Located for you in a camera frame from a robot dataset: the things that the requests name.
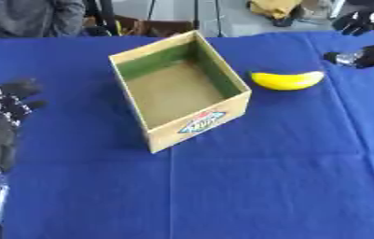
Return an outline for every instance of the wooden box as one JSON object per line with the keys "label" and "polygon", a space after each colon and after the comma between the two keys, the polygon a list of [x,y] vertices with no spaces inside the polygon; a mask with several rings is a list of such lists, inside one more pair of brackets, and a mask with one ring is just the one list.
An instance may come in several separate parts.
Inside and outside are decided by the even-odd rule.
{"label": "wooden box", "polygon": [[238,118],[251,95],[196,31],[110,60],[153,153]]}

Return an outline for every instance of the table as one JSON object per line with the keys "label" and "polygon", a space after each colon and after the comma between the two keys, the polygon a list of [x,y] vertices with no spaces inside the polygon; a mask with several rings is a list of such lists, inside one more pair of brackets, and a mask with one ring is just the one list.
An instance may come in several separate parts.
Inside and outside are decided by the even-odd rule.
{"label": "table", "polygon": [[[154,40],[0,40],[0,82],[37,77],[49,101],[22,127],[6,239],[374,238],[374,68],[321,60],[374,34],[210,39],[252,87],[248,112],[151,155],[107,56]],[[327,77],[279,92],[248,70]]]}

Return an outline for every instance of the yellow banana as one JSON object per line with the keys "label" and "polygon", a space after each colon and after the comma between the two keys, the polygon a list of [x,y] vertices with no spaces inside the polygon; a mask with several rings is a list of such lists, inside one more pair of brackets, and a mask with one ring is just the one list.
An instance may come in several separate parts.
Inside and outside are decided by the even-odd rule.
{"label": "yellow banana", "polygon": [[294,91],[309,88],[325,77],[321,71],[299,75],[275,75],[269,73],[251,73],[252,80],[263,87],[277,91]]}

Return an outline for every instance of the printed logo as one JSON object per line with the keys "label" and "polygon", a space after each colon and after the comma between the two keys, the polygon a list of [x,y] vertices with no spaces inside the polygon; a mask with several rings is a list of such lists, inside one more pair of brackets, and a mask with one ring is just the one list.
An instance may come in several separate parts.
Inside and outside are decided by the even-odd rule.
{"label": "printed logo", "polygon": [[180,134],[199,133],[207,130],[219,119],[224,117],[226,112],[202,112],[199,116],[184,127]]}

